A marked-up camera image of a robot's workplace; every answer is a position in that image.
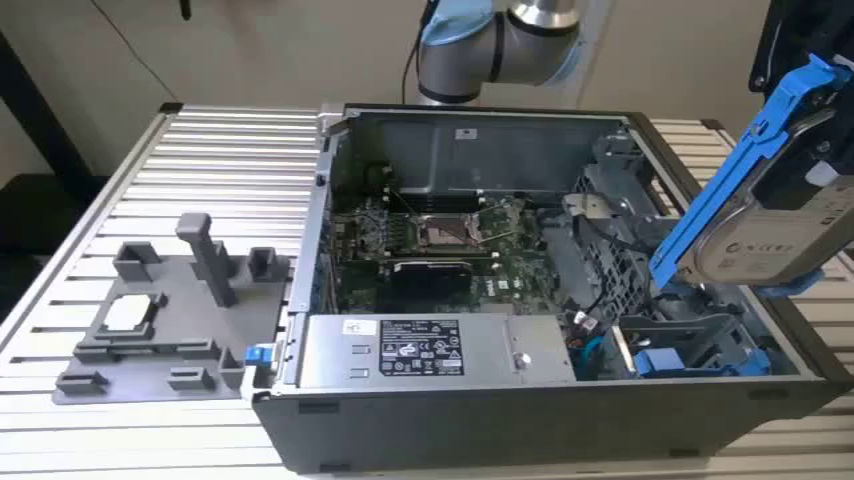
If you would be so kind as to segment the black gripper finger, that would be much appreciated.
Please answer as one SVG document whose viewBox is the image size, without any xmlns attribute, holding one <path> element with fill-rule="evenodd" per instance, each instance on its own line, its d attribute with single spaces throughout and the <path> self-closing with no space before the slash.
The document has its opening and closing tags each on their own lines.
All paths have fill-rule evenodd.
<svg viewBox="0 0 854 480">
<path fill-rule="evenodd" d="M 819 192 L 822 186 L 806 179 L 819 162 L 839 176 L 853 174 L 853 82 L 834 93 L 829 86 L 810 93 L 783 126 L 789 139 L 753 187 L 769 210 L 797 210 Z"/>
</svg>

